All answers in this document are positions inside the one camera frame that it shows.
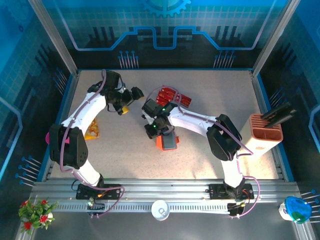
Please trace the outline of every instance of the red flower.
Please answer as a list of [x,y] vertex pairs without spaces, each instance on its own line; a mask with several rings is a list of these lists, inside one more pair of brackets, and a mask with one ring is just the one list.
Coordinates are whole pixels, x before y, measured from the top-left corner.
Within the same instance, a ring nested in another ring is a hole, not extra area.
[[24,225],[24,229],[30,230],[32,226],[32,222],[27,221],[23,225]]
[[27,205],[28,204],[28,200],[27,201],[24,201],[22,204],[21,204],[21,207],[24,207],[25,205]]
[[46,221],[48,221],[48,215],[41,215],[39,222],[44,224]]

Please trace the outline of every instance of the white container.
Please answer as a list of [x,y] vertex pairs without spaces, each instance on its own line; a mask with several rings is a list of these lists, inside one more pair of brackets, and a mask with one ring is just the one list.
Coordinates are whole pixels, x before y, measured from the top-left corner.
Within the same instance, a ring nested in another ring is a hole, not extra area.
[[157,200],[152,204],[151,213],[158,221],[164,221],[169,217],[169,205],[163,200]]
[[[284,139],[281,125],[272,128],[264,128],[269,122],[261,119],[262,114],[252,114],[240,131],[242,143],[253,152],[252,156],[246,158],[258,159],[270,149],[281,143]],[[244,148],[239,154],[248,153]]]
[[279,207],[279,213],[284,220],[293,221],[292,217],[287,213],[286,205],[284,202],[281,203]]

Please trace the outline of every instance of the glass wall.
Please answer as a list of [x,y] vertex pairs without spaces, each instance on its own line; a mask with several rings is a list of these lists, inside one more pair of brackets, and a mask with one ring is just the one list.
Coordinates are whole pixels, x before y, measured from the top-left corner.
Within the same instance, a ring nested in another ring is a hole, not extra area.
[[302,192],[320,192],[320,0],[301,0],[261,70],[271,107],[297,110],[282,124],[283,146]]
[[252,68],[287,0],[43,0],[79,69]]
[[12,240],[69,72],[28,1],[0,1],[0,30],[0,238]]

